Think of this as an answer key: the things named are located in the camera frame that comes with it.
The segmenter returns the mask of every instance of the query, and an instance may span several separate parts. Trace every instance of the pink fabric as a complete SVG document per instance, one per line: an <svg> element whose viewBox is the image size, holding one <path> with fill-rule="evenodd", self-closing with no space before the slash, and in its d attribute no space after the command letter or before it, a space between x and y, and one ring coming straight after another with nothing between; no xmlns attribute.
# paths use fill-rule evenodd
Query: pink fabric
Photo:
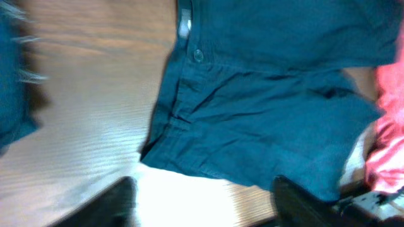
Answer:
<svg viewBox="0 0 404 227"><path fill-rule="evenodd" d="M399 41L404 44L404 26ZM366 162L365 180L374 191L394 194L404 187L404 48L397 63L379 67L377 83L377 104L386 114L376 122L377 150Z"/></svg>

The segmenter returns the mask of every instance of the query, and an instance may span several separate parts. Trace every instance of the fabric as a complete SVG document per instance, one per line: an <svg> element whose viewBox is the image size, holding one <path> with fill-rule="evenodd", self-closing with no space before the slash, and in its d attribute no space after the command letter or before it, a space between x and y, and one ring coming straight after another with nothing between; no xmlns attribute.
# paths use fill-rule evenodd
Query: fabric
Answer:
<svg viewBox="0 0 404 227"><path fill-rule="evenodd" d="M404 27L398 61L379 67L377 105L385 114L376 122L376 150L366 162L366 181L374 191L395 194L404 187Z"/></svg>
<svg viewBox="0 0 404 227"><path fill-rule="evenodd" d="M20 47L6 8L0 8L0 155L3 147L36 129L28 115L25 85L20 82Z"/></svg>
<svg viewBox="0 0 404 227"><path fill-rule="evenodd" d="M394 61L396 1L178 6L180 34L142 162L265 190L285 175L337 200L356 138L379 117L340 69Z"/></svg>

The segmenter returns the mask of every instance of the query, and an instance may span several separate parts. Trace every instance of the wooden table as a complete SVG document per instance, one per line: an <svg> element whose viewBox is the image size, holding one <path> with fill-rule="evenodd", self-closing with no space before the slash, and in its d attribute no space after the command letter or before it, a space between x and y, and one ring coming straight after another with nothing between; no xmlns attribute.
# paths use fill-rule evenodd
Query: wooden table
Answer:
<svg viewBox="0 0 404 227"><path fill-rule="evenodd" d="M41 125L0 159L0 226L46 226L121 176L138 181L136 226L249 226L273 216L270 193L138 163L167 55L174 0L30 0L42 38L30 68Z"/></svg>

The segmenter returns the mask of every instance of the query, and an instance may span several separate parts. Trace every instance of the cloth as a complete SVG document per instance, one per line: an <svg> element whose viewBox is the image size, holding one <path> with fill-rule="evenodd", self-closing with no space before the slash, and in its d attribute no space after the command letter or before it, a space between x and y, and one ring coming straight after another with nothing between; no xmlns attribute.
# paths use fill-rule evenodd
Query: cloth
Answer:
<svg viewBox="0 0 404 227"><path fill-rule="evenodd" d="M374 191L395 194L404 187L404 26L398 61L377 69L385 114L376 122L376 150L366 161L366 181Z"/></svg>
<svg viewBox="0 0 404 227"><path fill-rule="evenodd" d="M396 1L178 7L179 34L141 161L266 190L285 175L337 200L356 138L379 117L340 69L394 61Z"/></svg>
<svg viewBox="0 0 404 227"><path fill-rule="evenodd" d="M36 129L28 114L25 84L20 81L21 50L8 9L0 7L0 155L9 143Z"/></svg>

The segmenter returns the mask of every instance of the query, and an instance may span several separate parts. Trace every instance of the shirt button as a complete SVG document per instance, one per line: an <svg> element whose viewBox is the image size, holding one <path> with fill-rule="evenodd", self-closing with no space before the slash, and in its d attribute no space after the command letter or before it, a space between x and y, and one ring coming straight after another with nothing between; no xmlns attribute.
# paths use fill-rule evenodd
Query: shirt button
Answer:
<svg viewBox="0 0 404 227"><path fill-rule="evenodd" d="M195 50L194 51L194 59L196 62L200 63L203 61L203 53L202 50Z"/></svg>

